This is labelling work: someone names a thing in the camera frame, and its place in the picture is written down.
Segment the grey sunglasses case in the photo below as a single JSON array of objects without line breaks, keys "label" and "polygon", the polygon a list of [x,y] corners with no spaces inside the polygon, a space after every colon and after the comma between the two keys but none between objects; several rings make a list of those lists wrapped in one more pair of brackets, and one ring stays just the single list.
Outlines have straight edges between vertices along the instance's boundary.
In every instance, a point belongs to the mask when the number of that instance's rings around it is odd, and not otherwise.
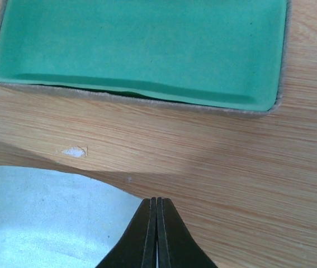
[{"label": "grey sunglasses case", "polygon": [[0,85],[260,117],[281,104],[290,1],[2,1]]}]

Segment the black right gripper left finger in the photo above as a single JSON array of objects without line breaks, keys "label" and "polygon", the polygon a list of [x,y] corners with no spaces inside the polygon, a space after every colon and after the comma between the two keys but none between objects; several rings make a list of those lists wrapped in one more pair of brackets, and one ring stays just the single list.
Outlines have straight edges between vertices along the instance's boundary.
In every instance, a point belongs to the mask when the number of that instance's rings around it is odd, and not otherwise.
[{"label": "black right gripper left finger", "polygon": [[157,200],[143,199],[123,235],[98,268],[157,265]]}]

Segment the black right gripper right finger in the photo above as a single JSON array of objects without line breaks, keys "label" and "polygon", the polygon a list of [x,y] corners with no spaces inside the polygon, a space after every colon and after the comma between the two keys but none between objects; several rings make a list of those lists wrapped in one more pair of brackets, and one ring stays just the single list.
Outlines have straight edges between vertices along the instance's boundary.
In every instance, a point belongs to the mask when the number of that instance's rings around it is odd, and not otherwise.
[{"label": "black right gripper right finger", "polygon": [[159,267],[216,267],[169,198],[157,199],[157,239]]}]

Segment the light blue cleaning cloth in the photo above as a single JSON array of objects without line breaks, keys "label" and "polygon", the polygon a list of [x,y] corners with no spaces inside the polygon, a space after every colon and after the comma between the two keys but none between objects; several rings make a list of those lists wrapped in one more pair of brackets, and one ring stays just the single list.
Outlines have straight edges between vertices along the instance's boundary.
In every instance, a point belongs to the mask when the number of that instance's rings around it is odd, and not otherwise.
[{"label": "light blue cleaning cloth", "polygon": [[0,166],[0,267],[95,267],[140,202],[86,176]]}]

